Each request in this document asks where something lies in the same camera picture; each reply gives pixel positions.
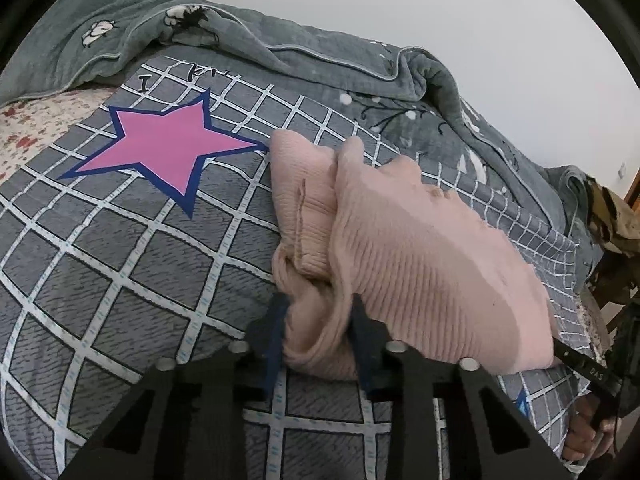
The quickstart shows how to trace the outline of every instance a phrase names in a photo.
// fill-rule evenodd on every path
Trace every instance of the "pink ribbed sweater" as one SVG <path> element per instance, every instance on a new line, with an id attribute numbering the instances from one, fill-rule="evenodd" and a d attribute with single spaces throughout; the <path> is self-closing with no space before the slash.
<path id="1" fill-rule="evenodd" d="M 492 374 L 552 365 L 546 289 L 457 193 L 422 184 L 406 156 L 365 165 L 357 137 L 335 153 L 277 130 L 270 151 L 282 236 L 273 275 L 292 298 L 284 343 L 292 368 L 354 378 L 345 338 L 354 293 L 426 357 L 472 356 Z"/>

